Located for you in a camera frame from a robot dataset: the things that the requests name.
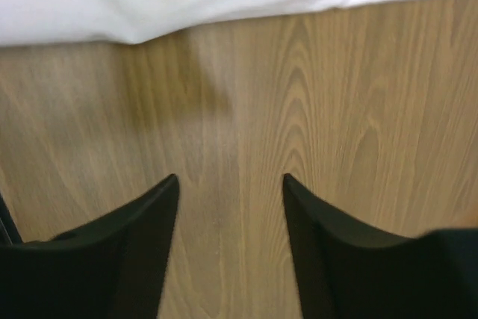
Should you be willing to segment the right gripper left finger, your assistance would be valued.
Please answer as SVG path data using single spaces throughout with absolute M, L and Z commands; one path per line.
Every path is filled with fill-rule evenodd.
M 156 318 L 179 180 L 47 241 L 22 240 L 1 207 L 3 318 Z

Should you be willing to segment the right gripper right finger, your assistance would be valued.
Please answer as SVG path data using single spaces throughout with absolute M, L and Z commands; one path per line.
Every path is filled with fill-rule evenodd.
M 406 238 L 354 218 L 291 174 L 283 205 L 304 318 L 475 318 L 477 230 Z

